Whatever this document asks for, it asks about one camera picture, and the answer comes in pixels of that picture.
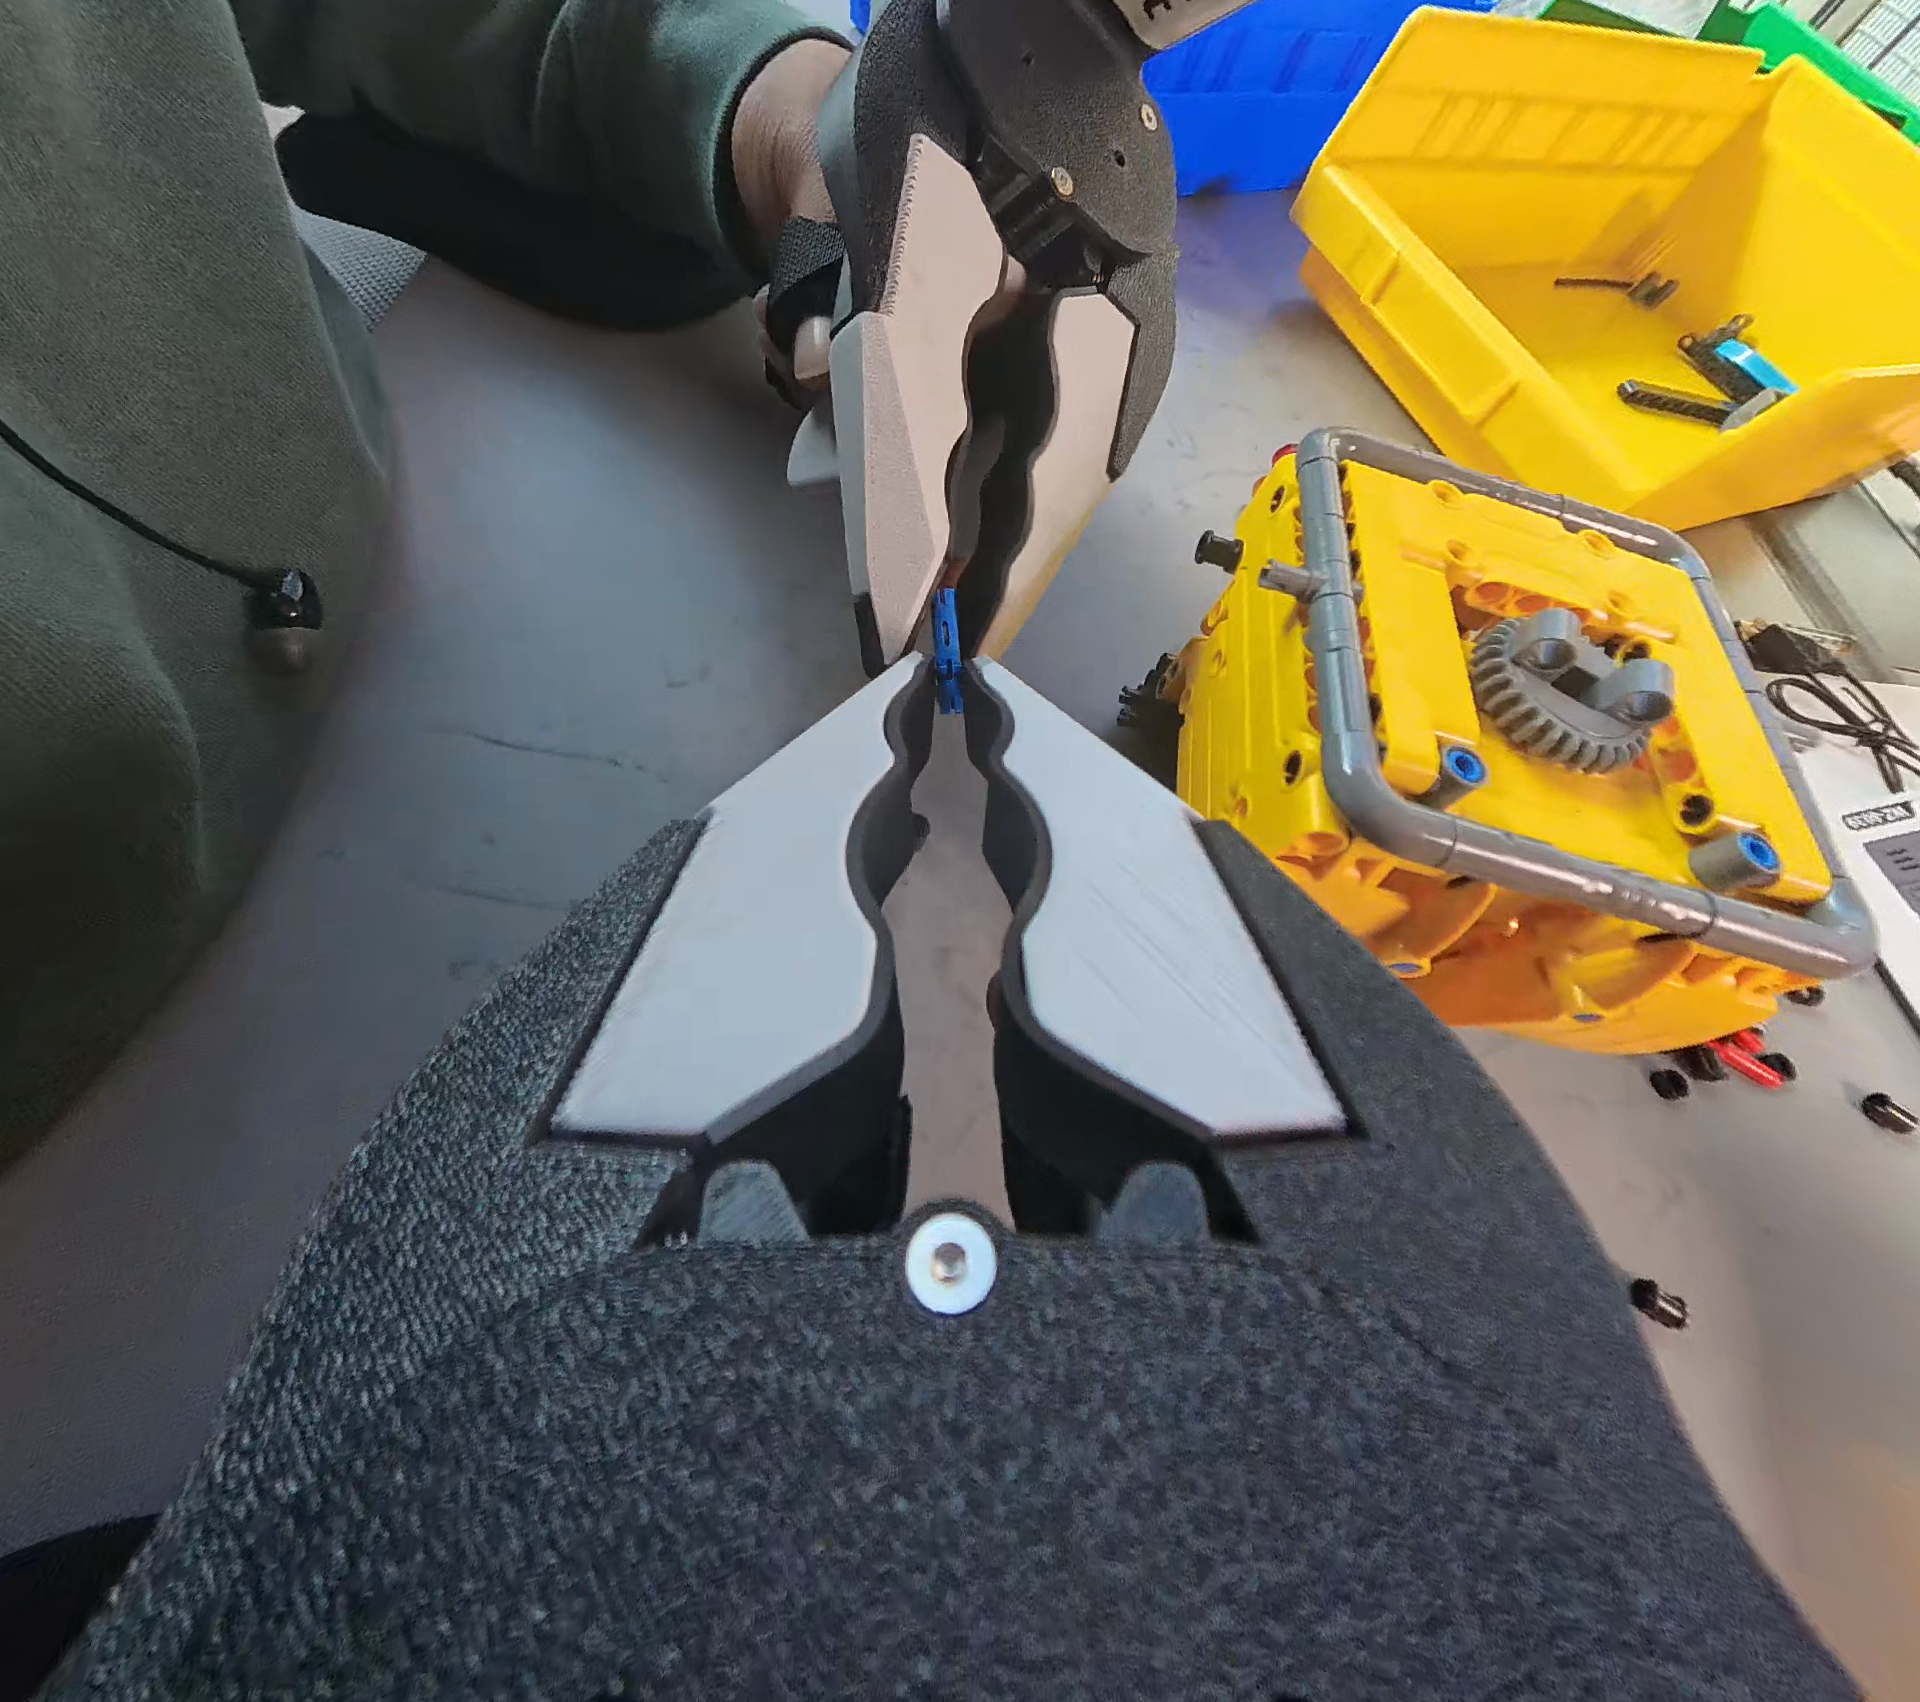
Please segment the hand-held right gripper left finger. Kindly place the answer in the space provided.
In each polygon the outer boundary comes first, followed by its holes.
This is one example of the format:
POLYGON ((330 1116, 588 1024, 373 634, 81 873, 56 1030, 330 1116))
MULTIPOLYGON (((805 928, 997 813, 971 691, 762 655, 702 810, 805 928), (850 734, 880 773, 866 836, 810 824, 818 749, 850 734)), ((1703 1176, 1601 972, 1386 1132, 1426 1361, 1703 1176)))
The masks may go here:
POLYGON ((670 1219, 733 1163, 780 1172, 818 1237, 905 1209, 910 1105, 884 905, 925 842, 938 694, 910 655, 694 821, 547 1116, 550 1139, 685 1156, 670 1219))

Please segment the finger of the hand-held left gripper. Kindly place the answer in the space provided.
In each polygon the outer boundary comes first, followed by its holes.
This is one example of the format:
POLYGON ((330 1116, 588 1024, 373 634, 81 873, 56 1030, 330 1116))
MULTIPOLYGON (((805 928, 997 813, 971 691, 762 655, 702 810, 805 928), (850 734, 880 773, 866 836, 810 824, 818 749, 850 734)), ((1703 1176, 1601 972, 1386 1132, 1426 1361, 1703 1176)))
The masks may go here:
POLYGON ((828 394, 862 664, 880 677, 920 639, 953 553, 949 466, 971 431, 965 358, 1006 248, 965 164, 905 146, 879 301, 828 347, 828 394))
POLYGON ((969 657, 1005 657, 1115 487, 1111 453, 1137 322, 1076 288, 1013 322, 1001 350, 1001 454, 960 581, 969 657))

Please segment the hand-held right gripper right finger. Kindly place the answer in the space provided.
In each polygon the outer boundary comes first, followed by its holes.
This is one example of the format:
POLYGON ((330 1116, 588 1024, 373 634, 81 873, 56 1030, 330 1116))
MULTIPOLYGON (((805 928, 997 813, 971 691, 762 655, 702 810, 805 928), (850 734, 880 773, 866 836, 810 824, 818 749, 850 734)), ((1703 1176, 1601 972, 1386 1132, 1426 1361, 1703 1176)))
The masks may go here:
POLYGON ((1249 1237, 1227 1165, 1349 1136, 1200 813, 1023 684, 969 665, 997 978, 1001 1171, 1027 1234, 1094 1234, 1134 1172, 1182 1171, 1202 1227, 1249 1237))

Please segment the yellow lego robot model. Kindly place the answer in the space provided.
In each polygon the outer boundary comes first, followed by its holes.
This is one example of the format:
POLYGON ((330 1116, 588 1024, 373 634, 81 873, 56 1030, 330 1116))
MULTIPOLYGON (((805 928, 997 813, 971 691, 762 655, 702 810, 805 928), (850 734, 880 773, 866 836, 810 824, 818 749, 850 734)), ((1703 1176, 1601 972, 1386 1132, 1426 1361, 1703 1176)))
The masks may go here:
MULTIPOLYGON (((1452 1027, 1655 1057, 1822 1004, 1829 980, 1415 867, 1346 828, 1297 609, 1294 449, 1227 538, 1200 540, 1196 562, 1227 576, 1202 631, 1119 697, 1175 793, 1452 1027)), ((1366 714, 1404 799, 1765 910, 1826 895, 1802 765, 1784 777, 1687 576, 1444 480, 1349 464, 1342 502, 1366 714)))

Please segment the blue black lego piece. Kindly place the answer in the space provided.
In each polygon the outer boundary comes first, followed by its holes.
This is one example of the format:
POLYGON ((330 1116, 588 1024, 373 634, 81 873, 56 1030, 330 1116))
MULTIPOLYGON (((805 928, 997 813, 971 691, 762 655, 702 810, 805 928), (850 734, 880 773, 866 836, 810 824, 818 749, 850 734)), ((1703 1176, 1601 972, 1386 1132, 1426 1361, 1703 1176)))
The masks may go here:
POLYGON ((1685 332, 1685 362, 1719 394, 1718 431, 1733 432, 1799 392, 1799 384, 1750 339, 1752 314, 1685 332))

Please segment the lego instruction booklet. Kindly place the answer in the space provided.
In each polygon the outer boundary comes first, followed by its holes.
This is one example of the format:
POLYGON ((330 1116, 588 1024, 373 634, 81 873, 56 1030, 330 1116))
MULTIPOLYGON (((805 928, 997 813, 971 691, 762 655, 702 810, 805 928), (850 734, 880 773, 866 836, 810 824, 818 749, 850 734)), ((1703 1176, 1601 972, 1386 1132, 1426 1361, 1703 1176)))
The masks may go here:
POLYGON ((1881 803, 1844 805, 1837 834, 1852 867, 1917 916, 1917 799, 1892 794, 1881 803))

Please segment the person's left hand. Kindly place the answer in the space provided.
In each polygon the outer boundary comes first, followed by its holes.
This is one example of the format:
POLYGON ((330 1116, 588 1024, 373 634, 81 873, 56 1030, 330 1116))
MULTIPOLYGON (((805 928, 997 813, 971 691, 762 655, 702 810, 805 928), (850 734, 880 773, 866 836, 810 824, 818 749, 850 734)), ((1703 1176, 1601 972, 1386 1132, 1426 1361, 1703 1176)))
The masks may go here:
POLYGON ((733 183, 754 258, 762 262, 754 295, 757 347, 781 399, 795 412, 813 407, 825 390, 825 354, 810 343, 806 369, 795 369, 794 357, 773 339, 772 266, 787 221, 835 225, 818 125, 850 58, 846 42, 825 35, 781 47, 740 90, 729 128, 733 183))

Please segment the yellow storage bin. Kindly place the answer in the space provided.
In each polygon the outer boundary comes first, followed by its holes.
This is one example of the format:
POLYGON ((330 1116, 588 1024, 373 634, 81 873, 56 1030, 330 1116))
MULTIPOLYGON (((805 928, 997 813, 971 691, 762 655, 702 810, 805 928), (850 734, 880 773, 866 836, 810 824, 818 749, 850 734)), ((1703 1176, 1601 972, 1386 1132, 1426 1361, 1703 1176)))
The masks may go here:
POLYGON ((1689 532, 1917 453, 1917 148, 1815 70, 1719 125, 1511 83, 1533 29, 1415 10, 1294 199, 1303 281, 1444 454, 1689 532), (1678 279, 1648 313, 1558 275, 1678 279), (1756 423, 1630 412, 1619 380, 1719 398, 1678 336, 1752 314, 1799 392, 1756 423))

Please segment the grey office chair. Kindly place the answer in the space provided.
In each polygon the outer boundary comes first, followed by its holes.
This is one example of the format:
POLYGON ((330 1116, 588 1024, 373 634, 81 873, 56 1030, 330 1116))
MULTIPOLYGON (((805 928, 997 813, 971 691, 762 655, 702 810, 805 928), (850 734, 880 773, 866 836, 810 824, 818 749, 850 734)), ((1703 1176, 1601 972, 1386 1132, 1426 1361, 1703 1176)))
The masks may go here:
POLYGON ((290 217, 303 247, 343 291, 363 325, 380 328, 419 275, 426 253, 395 236, 318 217, 296 203, 290 217))

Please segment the pile of black red pins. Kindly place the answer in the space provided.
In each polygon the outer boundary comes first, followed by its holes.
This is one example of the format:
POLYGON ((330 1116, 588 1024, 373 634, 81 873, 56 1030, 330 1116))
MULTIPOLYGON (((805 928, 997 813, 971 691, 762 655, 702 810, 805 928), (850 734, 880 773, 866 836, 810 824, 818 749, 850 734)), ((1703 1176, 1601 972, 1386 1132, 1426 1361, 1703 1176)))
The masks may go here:
POLYGON ((1685 1101, 1697 1087, 1747 1082, 1780 1094, 1796 1086, 1796 1064, 1780 1050, 1770 1024, 1745 1024, 1719 1039, 1666 1050, 1651 1057, 1645 1086, 1662 1101, 1685 1101))

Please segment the green storage bin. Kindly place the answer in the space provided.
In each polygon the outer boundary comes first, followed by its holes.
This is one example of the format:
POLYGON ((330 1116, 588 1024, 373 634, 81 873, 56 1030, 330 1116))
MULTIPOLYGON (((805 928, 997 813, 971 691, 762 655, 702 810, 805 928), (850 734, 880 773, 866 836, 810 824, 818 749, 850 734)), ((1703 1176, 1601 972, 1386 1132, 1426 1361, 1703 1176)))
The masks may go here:
POLYGON ((1730 125, 1795 88, 1806 76, 1787 65, 1815 70, 1852 95, 1868 116, 1885 121, 1907 142, 1917 142, 1917 102, 1818 35, 1780 6, 1745 7, 1715 0, 1696 33, 1667 33, 1600 0, 1549 0, 1536 14, 1508 7, 1508 33, 1533 29, 1540 42, 1516 53, 1511 83, 1540 84, 1541 94, 1595 94, 1600 106, 1622 110, 1630 121, 1693 116, 1730 125))

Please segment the grey flat device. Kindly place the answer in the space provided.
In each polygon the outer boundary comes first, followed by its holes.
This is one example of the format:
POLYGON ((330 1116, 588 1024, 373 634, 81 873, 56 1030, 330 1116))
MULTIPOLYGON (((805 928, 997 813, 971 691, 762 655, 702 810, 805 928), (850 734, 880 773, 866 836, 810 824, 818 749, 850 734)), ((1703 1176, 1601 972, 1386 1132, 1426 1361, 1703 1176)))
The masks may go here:
POLYGON ((1917 487, 1899 469, 1750 529, 1813 624, 1854 640, 1862 673, 1917 684, 1917 487))

